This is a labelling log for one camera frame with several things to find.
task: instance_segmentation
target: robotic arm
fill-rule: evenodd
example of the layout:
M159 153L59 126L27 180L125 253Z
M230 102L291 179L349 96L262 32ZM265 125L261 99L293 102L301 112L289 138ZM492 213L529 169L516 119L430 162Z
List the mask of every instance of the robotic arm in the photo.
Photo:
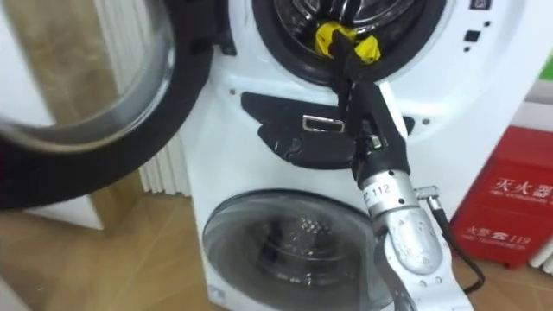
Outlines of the robotic arm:
M334 57L333 90L340 117L355 141L353 177L362 190L377 239L375 264L397 311L473 310L454 278L451 251L419 201L426 200L444 237L452 237L437 187L415 189L407 160L407 132L391 106L389 86L364 76L363 62L341 32L329 47ZM458 253L453 238L449 244Z

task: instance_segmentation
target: red box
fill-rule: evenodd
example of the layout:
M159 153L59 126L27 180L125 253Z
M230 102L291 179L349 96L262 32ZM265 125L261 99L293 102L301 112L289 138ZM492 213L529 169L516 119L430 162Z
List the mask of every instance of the red box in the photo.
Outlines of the red box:
M525 264L553 235L553 133L507 129L452 226L468 255Z

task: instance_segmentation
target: laminate floor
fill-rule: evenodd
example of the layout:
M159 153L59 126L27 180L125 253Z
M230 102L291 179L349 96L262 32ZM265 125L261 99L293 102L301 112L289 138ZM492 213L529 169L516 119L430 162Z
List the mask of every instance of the laminate floor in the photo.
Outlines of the laminate floor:
M145 196L109 236L4 213L0 239L0 274L34 311L220 310L207 301L188 199ZM552 276L480 265L477 311L553 310ZM454 271L461 284L474 279L462 263Z

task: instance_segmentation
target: black cable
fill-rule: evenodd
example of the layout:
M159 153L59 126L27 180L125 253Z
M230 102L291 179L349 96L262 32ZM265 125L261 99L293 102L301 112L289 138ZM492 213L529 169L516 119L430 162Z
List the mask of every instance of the black cable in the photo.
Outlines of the black cable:
M451 232L451 228L449 227L449 221L448 217L446 216L446 213L442 209L432 210L432 214L434 215L434 218L440 228L442 228L443 237L448 242L449 246L457 253L457 255L470 267L472 271L476 274L478 277L478 280L471 286L463 289L465 294L469 295L476 290L480 289L482 286L484 286L484 282L486 281L486 277L484 276L484 273L480 269L480 267L465 253L465 251L461 248L459 243L455 240L455 236Z

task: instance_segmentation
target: front-load washer door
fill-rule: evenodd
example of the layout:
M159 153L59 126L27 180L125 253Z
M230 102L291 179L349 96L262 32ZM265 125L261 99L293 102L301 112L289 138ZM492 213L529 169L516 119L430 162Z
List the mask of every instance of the front-load washer door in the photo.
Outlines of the front-load washer door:
M88 194L150 159L209 74L212 0L0 3L0 208Z
M209 263L278 310L380 310L391 296L373 265L370 221L317 194L264 190L223 202L204 228Z

